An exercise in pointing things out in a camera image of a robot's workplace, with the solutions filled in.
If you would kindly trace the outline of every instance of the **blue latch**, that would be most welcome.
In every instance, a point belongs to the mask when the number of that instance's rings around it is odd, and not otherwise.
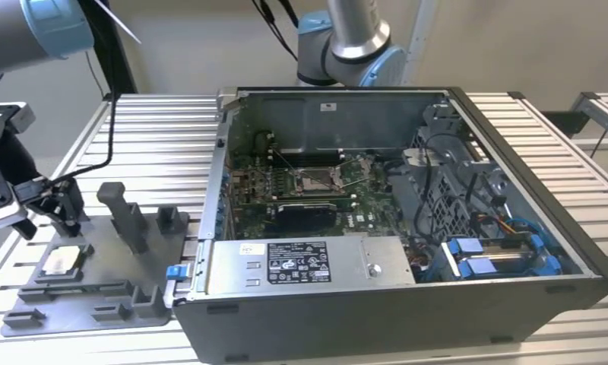
[[[166,268],[166,280],[182,281],[189,277],[186,265],[171,265]]]
[[[538,268],[533,268],[533,272],[537,276],[553,276],[560,274],[560,263],[554,256],[545,256],[545,262]]]
[[[483,252],[482,244],[475,238],[453,238],[447,243],[449,253],[478,255]]]
[[[486,257],[466,259],[458,263],[457,267],[463,279],[469,279],[470,276],[481,278],[482,276],[497,273],[495,267],[493,266],[490,259]]]
[[[545,246],[545,244],[542,243],[542,240],[540,239],[537,234],[530,235],[529,242],[537,251],[540,251],[542,249],[542,247]]]

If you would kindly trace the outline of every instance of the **white wall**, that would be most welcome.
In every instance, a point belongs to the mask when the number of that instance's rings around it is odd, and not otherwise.
[[[608,0],[437,0],[415,84],[521,91],[545,109],[608,92]]]
[[[267,0],[281,33],[297,36],[277,1]],[[298,16],[323,0],[291,1]],[[407,47],[418,0],[378,1],[393,41]],[[113,0],[111,9],[141,39],[121,34],[142,93],[214,94],[223,86],[287,86],[297,65],[281,49],[250,0]]]

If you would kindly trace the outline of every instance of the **sticker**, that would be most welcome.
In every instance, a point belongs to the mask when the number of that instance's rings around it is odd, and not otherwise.
[[[241,243],[238,247],[239,255],[263,255],[265,245],[262,243]]]
[[[335,103],[321,103],[319,104],[319,112],[334,112],[337,110]]]
[[[267,244],[267,282],[270,284],[309,284],[330,281],[331,272],[325,242]]]

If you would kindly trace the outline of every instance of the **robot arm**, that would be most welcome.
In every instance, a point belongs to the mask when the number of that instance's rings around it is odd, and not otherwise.
[[[297,76],[311,85],[397,85],[403,51],[390,45],[390,29],[374,0],[327,0],[329,11],[303,16],[298,24]],[[77,0],[0,0],[0,73],[64,57],[93,46]],[[15,135],[27,122],[22,113],[0,113],[0,228],[24,238],[35,233],[32,210],[52,220],[66,236],[79,234],[82,198],[75,180],[50,182]]]
[[[327,11],[301,17],[297,78],[309,85],[395,86],[405,52],[390,44],[390,28],[374,0],[327,0]]]
[[[75,0],[0,0],[0,73],[93,46],[89,24]],[[0,106],[0,228],[24,238],[35,233],[28,208],[47,215],[56,230],[78,235],[82,200],[71,179],[51,185],[15,135],[32,120],[23,105]]]

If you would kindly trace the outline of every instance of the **metal frame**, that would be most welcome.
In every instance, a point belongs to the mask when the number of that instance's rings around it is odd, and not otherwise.
[[[110,7],[107,0],[95,1]],[[95,4],[95,1],[78,0],[78,4],[81,5],[94,35],[94,53],[101,69],[103,70],[107,86],[110,90],[115,90],[117,94],[135,94],[137,85],[134,84],[134,77],[130,72],[115,23]]]
[[[540,114],[524,107],[525,103],[517,102],[505,93],[467,94],[467,97],[608,256],[606,174],[597,173],[586,159],[577,157],[573,144],[560,137]],[[122,96],[117,109],[121,128],[117,130],[115,169],[85,176],[78,183],[89,190],[102,181],[123,180],[131,187],[133,196],[142,198],[138,200],[143,203],[142,209],[151,209],[163,202],[179,202],[179,210],[191,215],[191,240],[185,246],[183,257],[194,257],[197,244],[193,239],[202,208],[197,196],[205,191],[205,161],[209,161],[215,133],[210,126],[215,116],[214,97]],[[105,111],[106,103],[98,108],[54,176],[70,170],[67,164],[77,166],[81,160],[85,163],[90,158],[102,158],[107,131],[101,128]],[[90,132],[94,128],[98,131],[95,135]],[[149,155],[155,156],[154,161],[145,162]],[[131,167],[135,168],[135,176],[131,176]],[[87,210],[89,214],[106,214],[99,206],[93,205]],[[47,221],[36,218],[34,222],[42,227],[31,245],[14,233],[0,249],[0,311],[10,309],[14,288],[27,279],[30,265],[36,263],[40,250],[51,238]],[[186,293],[187,287],[177,284],[175,290]],[[0,355],[4,360],[30,360],[36,354],[56,353],[58,348],[87,363],[197,363],[174,319],[158,328],[78,332],[11,340],[0,336]],[[608,296],[590,309],[556,316],[520,344],[299,362],[430,364],[443,362],[441,358],[447,356],[451,363],[461,365],[608,363]]]
[[[608,94],[581,93],[572,110],[582,112],[608,131]]]
[[[411,28],[407,45],[405,69],[402,70],[402,74],[407,75],[407,78],[403,80],[402,85],[413,85],[415,83],[418,67],[423,57],[425,42],[433,28],[437,9],[438,1],[419,0],[418,9],[415,11],[414,27]]]

